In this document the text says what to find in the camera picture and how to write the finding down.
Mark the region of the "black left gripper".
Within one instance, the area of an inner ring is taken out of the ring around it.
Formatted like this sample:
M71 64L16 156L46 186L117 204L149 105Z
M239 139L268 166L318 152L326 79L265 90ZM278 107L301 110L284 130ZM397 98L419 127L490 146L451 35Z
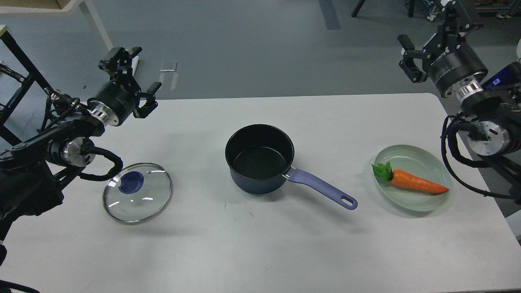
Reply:
M93 98L88 99L87 105L91 115L104 126L120 126L132 113L135 118L145 119L158 107L156 92L162 82L153 82L145 92L132 94L125 91L125 88L139 87L134 78L132 61L141 51L141 47L130 50L112 48L105 59L98 63L98 68L109 75L109 82ZM139 106L142 98L145 104Z

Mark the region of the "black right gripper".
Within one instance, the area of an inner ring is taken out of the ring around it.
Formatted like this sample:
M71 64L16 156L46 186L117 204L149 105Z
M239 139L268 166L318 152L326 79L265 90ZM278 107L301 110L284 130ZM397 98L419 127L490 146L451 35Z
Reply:
M403 49L399 67L413 83L430 78L440 96L448 98L454 84L465 79L482 81L488 73L466 41L466 37L481 29L484 22L471 0L437 0L436 5L441 9L442 21L423 50L416 50L407 35L398 36ZM415 59L423 61L423 70Z

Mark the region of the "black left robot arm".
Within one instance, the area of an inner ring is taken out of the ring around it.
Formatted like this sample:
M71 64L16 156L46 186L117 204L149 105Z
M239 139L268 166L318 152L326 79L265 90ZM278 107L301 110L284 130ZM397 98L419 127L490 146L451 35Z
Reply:
M22 76L1 66L20 82L19 101L34 82L47 95L44 121L38 134L1 153L1 241L22 216L39 216L63 203L63 189L76 177L87 181L106 181L123 170L122 159L95 146L91 137L101 136L108 125L120 126L130 116L147 117L158 103L155 94L161 83L154 82L142 91L134 78L132 62L142 51L112 48L99 61L99 69L109 81L82 104L78 98L52 89L28 56L20 49L12 54L27 70Z

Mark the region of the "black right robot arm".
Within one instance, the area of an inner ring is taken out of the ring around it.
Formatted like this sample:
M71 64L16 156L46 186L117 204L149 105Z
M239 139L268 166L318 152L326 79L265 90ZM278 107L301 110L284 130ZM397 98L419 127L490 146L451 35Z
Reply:
M413 83L431 80L442 98L455 98L461 111L442 127L445 167L467 189L486 197L520 204L520 165L506 157L520 151L520 61L510 63L488 80L488 69L467 44L469 33L483 26L469 0L434 0L442 20L436 33L417 50L407 35L399 35L400 68ZM472 168L491 168L510 184L507 195L484 191L461 180L447 154Z

